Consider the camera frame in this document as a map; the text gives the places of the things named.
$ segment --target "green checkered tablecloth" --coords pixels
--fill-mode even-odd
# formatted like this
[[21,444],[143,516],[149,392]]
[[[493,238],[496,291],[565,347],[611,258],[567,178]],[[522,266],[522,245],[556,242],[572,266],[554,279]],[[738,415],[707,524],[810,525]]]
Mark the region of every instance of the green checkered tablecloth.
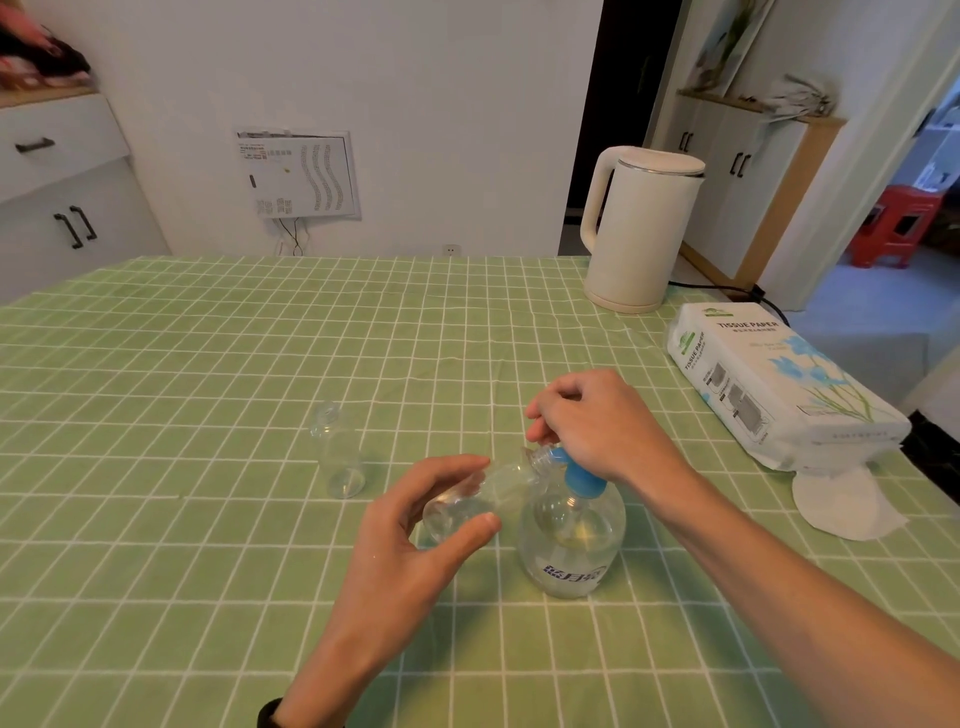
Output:
[[[578,258],[139,258],[0,308],[0,716],[30,726],[251,726],[317,639],[370,498],[411,463],[515,458],[522,405],[613,366],[690,462],[801,554],[960,655],[960,524],[898,453],[911,519],[808,526],[663,351],[679,292],[620,316]],[[311,403],[363,424],[369,484],[332,500]],[[545,597],[512,526],[465,565],[357,726],[807,726],[795,689],[628,498],[589,600]]]

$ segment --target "power cord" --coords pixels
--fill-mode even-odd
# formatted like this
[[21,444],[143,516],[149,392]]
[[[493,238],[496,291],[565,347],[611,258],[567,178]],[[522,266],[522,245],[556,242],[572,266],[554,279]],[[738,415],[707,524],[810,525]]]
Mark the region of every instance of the power cord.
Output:
[[733,286],[733,285],[696,285],[694,283],[678,283],[675,280],[670,280],[669,283],[670,285],[675,285],[678,288],[699,288],[701,290],[706,290],[706,291],[736,291],[737,293],[745,294],[753,303],[766,303],[768,306],[770,306],[771,309],[773,309],[774,313],[780,316],[780,319],[787,326],[790,326],[790,322],[787,320],[783,311],[777,308],[777,306],[773,302],[765,299],[763,297],[763,291],[761,291],[756,286],[754,287],[754,290],[748,291],[746,288],[737,288],[736,286]]
[[293,239],[293,241],[294,241],[294,249],[290,252],[290,255],[293,255],[294,257],[296,257],[296,256],[297,256],[297,251],[300,251],[300,257],[303,257],[303,248],[300,246],[300,241],[299,241],[298,238],[297,238],[297,222],[300,220],[300,218],[299,218],[299,217],[295,217],[295,218],[294,218],[294,231],[293,231],[293,232],[290,232],[290,229],[287,228],[287,226],[283,224],[283,220],[282,220],[282,219],[280,219],[280,218],[275,218],[275,219],[280,223],[280,225],[283,227],[283,229],[287,231],[287,234],[290,235],[290,237],[291,237],[291,238]]

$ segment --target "wall picture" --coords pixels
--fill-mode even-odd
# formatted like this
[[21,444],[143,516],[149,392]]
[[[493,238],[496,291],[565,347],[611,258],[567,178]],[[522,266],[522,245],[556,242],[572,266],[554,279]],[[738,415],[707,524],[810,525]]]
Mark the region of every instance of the wall picture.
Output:
[[723,96],[775,0],[727,0],[707,36],[687,87]]

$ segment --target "plastic bottle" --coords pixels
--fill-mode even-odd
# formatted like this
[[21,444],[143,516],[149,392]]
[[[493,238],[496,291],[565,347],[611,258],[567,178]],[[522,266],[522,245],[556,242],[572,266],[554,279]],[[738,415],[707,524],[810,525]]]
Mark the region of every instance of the plastic bottle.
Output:
[[467,478],[429,501],[423,507],[423,527],[439,544],[481,513],[493,512],[500,518],[519,513],[551,480],[561,481],[566,459],[559,448],[524,448],[517,462],[495,468],[482,479]]
[[367,478],[360,464],[360,433],[344,422],[337,402],[317,404],[310,436],[320,465],[319,478],[330,496],[349,498],[363,490]]
[[553,481],[520,514],[517,551],[530,577],[562,599],[596,589],[627,526],[616,488],[569,462],[564,481]]

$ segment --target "kettle lid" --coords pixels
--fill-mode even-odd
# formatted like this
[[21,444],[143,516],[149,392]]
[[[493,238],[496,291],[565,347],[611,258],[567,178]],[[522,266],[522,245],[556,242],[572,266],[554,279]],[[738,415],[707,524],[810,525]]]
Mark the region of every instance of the kettle lid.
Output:
[[620,152],[619,162],[628,167],[653,172],[657,175],[702,175],[707,166],[696,157],[679,155],[676,152],[658,152],[642,147],[625,147]]

